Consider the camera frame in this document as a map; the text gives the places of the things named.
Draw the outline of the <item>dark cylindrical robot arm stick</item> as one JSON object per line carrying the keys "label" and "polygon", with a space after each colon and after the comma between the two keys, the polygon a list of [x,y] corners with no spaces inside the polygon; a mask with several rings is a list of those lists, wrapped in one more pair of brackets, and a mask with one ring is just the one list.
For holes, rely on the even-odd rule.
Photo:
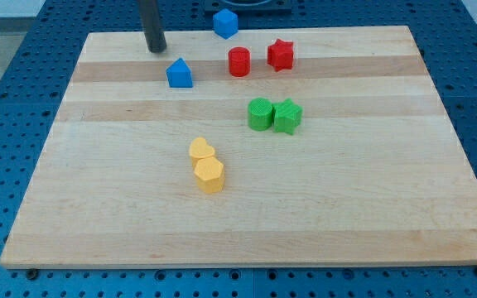
{"label": "dark cylindrical robot arm stick", "polygon": [[157,0],[137,0],[139,15],[147,48],[151,53],[162,53],[166,49],[166,38],[161,25]]}

